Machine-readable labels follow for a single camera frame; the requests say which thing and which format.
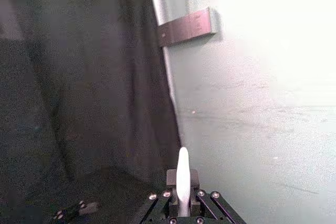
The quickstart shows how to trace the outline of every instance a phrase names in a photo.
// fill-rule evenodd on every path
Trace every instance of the gray wall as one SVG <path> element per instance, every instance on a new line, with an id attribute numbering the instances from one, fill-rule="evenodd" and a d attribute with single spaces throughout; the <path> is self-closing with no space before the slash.
<path id="1" fill-rule="evenodd" d="M 162 0 L 221 31 L 166 49 L 180 134 L 247 223 L 336 222 L 336 0 Z"/>

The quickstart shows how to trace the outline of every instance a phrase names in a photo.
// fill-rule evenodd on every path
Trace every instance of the bolt head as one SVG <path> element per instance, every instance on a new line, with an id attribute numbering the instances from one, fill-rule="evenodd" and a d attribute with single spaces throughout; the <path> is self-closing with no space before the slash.
<path id="1" fill-rule="evenodd" d="M 170 219 L 169 224 L 177 224 L 177 219 L 176 218 Z"/>
<path id="2" fill-rule="evenodd" d="M 219 192 L 217 192 L 217 191 L 214 191 L 214 192 L 211 194 L 211 196 L 212 196 L 213 198 L 215 198 L 215 199 L 219 198 L 220 195 L 221 195 L 221 194 L 220 194 Z"/>
<path id="3" fill-rule="evenodd" d="M 149 196 L 149 199 L 151 199 L 151 200 L 154 200 L 154 199 L 156 199 L 157 198 L 157 195 L 156 194 L 151 194 L 150 196 Z"/>
<path id="4" fill-rule="evenodd" d="M 163 197 L 170 197 L 171 196 L 171 192 L 170 191 L 165 191 L 164 193 L 163 193 Z"/>
<path id="5" fill-rule="evenodd" d="M 199 196 L 204 196 L 205 195 L 205 193 L 204 193 L 204 191 L 202 191 L 202 190 L 199 190 L 198 192 L 197 192 L 197 195 L 199 195 Z"/>
<path id="6" fill-rule="evenodd" d="M 204 223 L 204 219 L 203 218 L 198 218 L 197 219 L 197 224 L 203 224 Z"/>

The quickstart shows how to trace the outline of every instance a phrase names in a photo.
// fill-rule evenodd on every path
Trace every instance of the screw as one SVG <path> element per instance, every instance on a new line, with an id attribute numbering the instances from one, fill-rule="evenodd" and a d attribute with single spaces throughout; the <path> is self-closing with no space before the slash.
<path id="1" fill-rule="evenodd" d="M 197 224 L 203 224 L 204 223 L 204 219 L 203 218 L 198 218 L 197 219 Z"/>
<path id="2" fill-rule="evenodd" d="M 156 199 L 156 197 L 157 197 L 157 195 L 156 194 L 151 194 L 150 196 L 149 196 L 149 199 Z"/>
<path id="3" fill-rule="evenodd" d="M 202 191 L 202 190 L 199 190 L 198 192 L 197 192 L 197 195 L 199 195 L 199 196 L 204 196 L 205 195 L 205 193 Z"/>
<path id="4" fill-rule="evenodd" d="M 220 197 L 220 193 L 217 192 L 217 191 L 214 191 L 214 192 L 211 194 L 211 196 L 212 196 L 213 198 L 215 198 L 215 199 L 218 199 L 218 198 Z"/>
<path id="5" fill-rule="evenodd" d="M 164 193 L 163 193 L 163 197 L 170 197 L 171 196 L 171 192 L 170 191 L 165 191 Z"/>
<path id="6" fill-rule="evenodd" d="M 171 218 L 169 221 L 169 224 L 177 224 L 177 219 L 176 218 Z"/>

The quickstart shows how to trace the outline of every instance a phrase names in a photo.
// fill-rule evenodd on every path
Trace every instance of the dark curtain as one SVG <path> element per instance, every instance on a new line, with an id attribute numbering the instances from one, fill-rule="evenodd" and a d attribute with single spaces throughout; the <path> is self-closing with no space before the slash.
<path id="1" fill-rule="evenodd" d="M 11 115 L 1 186 L 16 182 L 24 197 L 113 166 L 162 187 L 180 141 L 152 0 L 10 1 L 24 40 L 2 40 L 0 52 L 2 114 Z M 20 185 L 27 160 L 35 176 Z"/>

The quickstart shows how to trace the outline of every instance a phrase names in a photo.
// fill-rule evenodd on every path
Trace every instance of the metal plate on wall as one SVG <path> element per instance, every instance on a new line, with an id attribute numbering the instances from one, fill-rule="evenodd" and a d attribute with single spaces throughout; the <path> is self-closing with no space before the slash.
<path id="1" fill-rule="evenodd" d="M 169 46 L 200 36 L 216 33 L 213 11 L 208 7 L 187 16 L 167 22 L 157 29 L 159 45 Z"/>

